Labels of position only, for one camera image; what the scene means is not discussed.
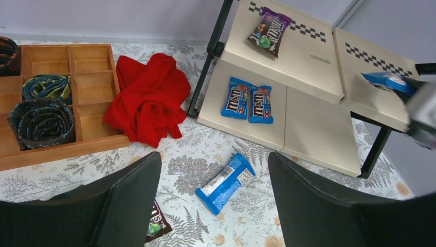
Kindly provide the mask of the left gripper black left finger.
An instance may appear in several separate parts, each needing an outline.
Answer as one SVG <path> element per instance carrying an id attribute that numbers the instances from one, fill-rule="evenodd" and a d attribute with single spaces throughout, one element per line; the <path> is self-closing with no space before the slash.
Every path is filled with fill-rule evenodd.
<path id="1" fill-rule="evenodd" d="M 1 202 L 1 246 L 144 246 L 161 173 L 151 152 L 49 200 Z"/>

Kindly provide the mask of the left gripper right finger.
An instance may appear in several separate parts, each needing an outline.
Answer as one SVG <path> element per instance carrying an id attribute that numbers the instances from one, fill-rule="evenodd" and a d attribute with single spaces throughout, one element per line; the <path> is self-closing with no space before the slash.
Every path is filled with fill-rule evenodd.
<path id="1" fill-rule="evenodd" d="M 394 200 L 311 172 L 278 152 L 268 169 L 286 246 L 435 246 L 435 194 Z"/>

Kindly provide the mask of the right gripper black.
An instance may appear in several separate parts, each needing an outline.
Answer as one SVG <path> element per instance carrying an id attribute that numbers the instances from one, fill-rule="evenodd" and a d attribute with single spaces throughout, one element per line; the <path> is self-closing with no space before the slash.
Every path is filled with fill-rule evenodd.
<path id="1" fill-rule="evenodd" d="M 414 90 L 405 102 L 410 123 L 405 132 L 414 141 L 429 150 L 435 149 L 435 82 L 404 77 L 406 85 Z"/>

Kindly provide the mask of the light blue candy bag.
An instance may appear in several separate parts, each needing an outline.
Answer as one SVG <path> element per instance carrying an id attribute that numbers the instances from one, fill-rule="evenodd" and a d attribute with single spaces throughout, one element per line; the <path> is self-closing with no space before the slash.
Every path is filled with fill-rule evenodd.
<path id="1" fill-rule="evenodd" d="M 237 153 L 217 176 L 203 187 L 198 188 L 195 194 L 216 216 L 232 195 L 255 175 L 249 161 Z"/>

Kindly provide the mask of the blue M&M bag moved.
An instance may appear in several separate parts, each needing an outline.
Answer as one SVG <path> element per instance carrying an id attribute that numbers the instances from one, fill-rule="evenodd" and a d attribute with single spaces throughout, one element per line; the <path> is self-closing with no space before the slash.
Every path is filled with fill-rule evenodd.
<path id="1" fill-rule="evenodd" d="M 269 85 L 253 86 L 251 88 L 251 108 L 248 122 L 252 124 L 273 124 L 274 118 L 271 114 L 270 93 L 272 87 Z"/>

